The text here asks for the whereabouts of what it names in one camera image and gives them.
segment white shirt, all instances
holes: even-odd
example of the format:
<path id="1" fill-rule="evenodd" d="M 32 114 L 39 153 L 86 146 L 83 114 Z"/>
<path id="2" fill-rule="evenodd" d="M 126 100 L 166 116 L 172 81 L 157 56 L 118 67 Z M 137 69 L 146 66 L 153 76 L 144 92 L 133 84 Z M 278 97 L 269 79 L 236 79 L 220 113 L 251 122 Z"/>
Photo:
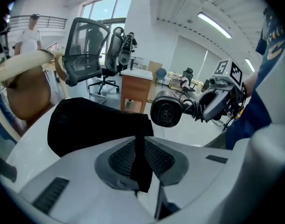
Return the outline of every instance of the white shirt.
<path id="1" fill-rule="evenodd" d="M 17 42 L 22 42 L 20 54 L 37 50 L 37 42 L 39 41 L 41 41 L 41 34 L 37 29 L 24 29 L 17 40 Z"/>

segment blue chair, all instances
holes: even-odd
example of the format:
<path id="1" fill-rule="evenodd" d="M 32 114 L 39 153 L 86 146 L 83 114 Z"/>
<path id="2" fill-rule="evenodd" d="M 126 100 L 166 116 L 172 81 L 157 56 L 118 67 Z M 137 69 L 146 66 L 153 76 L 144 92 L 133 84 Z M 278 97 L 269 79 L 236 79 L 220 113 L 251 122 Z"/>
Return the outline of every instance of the blue chair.
<path id="1" fill-rule="evenodd" d="M 156 77 L 156 80 L 155 80 L 155 86 L 157 85 L 158 83 L 158 80 L 162 80 L 161 82 L 161 87 L 163 88 L 163 85 L 165 83 L 165 76 L 166 76 L 167 72 L 164 68 L 159 68 L 159 70 L 157 71 L 157 77 Z"/>

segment ceiling light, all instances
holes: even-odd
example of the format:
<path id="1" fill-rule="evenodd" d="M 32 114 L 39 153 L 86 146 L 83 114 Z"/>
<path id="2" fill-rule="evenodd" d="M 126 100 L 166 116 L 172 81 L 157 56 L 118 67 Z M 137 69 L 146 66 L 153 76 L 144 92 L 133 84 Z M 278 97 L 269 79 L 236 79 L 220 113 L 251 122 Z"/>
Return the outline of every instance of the ceiling light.
<path id="1" fill-rule="evenodd" d="M 226 38 L 231 38 L 231 35 L 227 31 L 225 31 L 218 23 L 213 21 L 211 18 L 209 18 L 205 14 L 199 13 L 197 16 L 203 19 L 204 21 L 206 21 L 207 23 L 209 23 L 210 25 L 212 25 L 213 27 L 215 27 L 219 32 L 225 35 Z"/>
<path id="2" fill-rule="evenodd" d="M 248 58 L 245 58 L 245 61 L 248 63 L 250 69 L 254 72 L 254 68 L 253 68 L 253 65 L 251 64 L 250 60 Z"/>

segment railing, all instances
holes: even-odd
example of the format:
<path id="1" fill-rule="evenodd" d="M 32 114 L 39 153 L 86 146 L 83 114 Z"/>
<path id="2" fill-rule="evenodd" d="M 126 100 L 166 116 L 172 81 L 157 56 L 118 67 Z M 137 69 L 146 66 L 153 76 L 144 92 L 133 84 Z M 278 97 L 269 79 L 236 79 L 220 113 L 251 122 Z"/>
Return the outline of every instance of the railing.
<path id="1" fill-rule="evenodd" d="M 30 15 L 13 16 L 10 18 L 11 31 L 24 29 L 28 26 Z M 40 16 L 36 28 L 64 29 L 67 19 L 60 17 Z"/>

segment cap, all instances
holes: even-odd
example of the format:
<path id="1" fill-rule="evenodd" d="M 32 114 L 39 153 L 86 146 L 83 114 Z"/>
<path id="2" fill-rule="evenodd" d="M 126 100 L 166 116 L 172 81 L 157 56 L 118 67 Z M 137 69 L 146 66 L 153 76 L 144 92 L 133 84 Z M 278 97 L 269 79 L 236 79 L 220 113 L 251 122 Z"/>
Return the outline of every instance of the cap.
<path id="1" fill-rule="evenodd" d="M 41 16 L 41 15 L 39 15 L 39 14 L 32 14 L 32 15 L 30 16 L 30 18 L 37 20 L 37 19 L 40 18 L 40 16 Z"/>

